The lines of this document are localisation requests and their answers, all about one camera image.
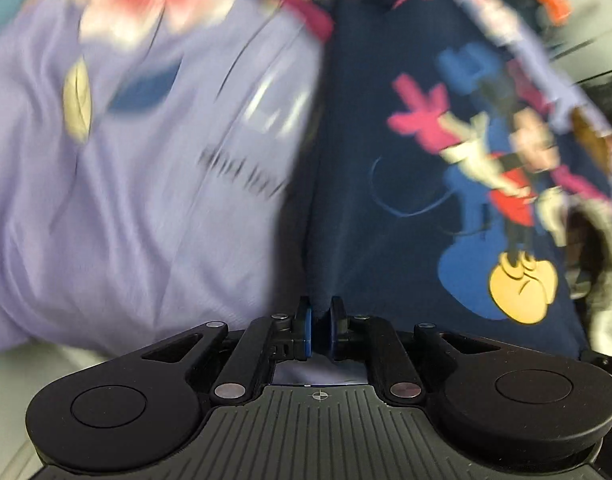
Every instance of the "yellow shoe print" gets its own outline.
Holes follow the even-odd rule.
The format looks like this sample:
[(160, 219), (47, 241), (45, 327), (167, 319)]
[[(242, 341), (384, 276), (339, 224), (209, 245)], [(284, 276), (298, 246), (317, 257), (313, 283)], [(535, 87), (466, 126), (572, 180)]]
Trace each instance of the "yellow shoe print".
[(490, 296), (506, 316), (519, 323), (535, 324), (546, 317), (556, 295), (557, 280), (550, 262), (537, 261), (521, 252), (513, 266), (508, 253), (502, 253), (490, 274)]

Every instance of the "ribbed gray surface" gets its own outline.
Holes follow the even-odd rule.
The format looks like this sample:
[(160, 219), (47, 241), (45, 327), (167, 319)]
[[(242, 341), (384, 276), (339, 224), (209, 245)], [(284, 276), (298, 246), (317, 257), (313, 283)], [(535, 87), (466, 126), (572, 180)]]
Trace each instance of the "ribbed gray surface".
[[(313, 397), (325, 392), (327, 398)], [(48, 467), (36, 480), (74, 480)], [(371, 386), (268, 386), (215, 410), (197, 439), (166, 462), (104, 480), (534, 480), (471, 463), (421, 410), (391, 408)], [(600, 480), (590, 466), (551, 480)]]

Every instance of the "metal screw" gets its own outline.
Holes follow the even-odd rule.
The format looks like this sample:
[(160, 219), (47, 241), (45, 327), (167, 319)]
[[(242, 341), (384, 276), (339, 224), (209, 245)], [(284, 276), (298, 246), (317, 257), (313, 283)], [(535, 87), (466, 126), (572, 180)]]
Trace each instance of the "metal screw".
[(421, 395), (422, 389), (415, 383), (397, 383), (391, 386), (390, 393), (401, 399), (414, 399)]
[(246, 388), (237, 383), (220, 384), (215, 388), (215, 395), (222, 399), (239, 399), (246, 393)]

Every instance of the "crosshair marking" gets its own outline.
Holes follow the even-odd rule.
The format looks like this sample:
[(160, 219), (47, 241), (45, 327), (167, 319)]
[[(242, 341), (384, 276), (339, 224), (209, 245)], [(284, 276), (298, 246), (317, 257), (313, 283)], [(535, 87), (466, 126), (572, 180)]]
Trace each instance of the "crosshair marking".
[(318, 400), (319, 402), (321, 402), (322, 400), (326, 400), (328, 396), (329, 395), (326, 392), (322, 392), (321, 390), (312, 394), (312, 398)]

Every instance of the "cartoon character print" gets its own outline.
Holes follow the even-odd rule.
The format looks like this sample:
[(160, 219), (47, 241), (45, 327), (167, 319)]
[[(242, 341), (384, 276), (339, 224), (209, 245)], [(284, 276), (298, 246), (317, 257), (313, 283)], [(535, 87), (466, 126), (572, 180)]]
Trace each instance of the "cartoon character print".
[[(444, 51), (437, 65), (452, 91), (483, 111), (466, 123), (451, 112), (444, 83), (426, 95), (401, 75), (393, 87), (409, 111), (395, 113), (388, 125), (449, 164), (445, 182), (460, 197), (464, 230), (442, 255), (439, 278), (480, 316), (538, 323), (554, 301), (558, 276), (550, 261), (535, 256), (535, 239), (547, 231), (565, 245), (564, 189), (607, 199), (562, 165), (543, 118), (550, 104), (515, 60), (504, 66), (494, 51), (473, 43)], [(481, 215), (482, 206), (492, 212)], [(490, 251), (494, 246), (500, 253)]]

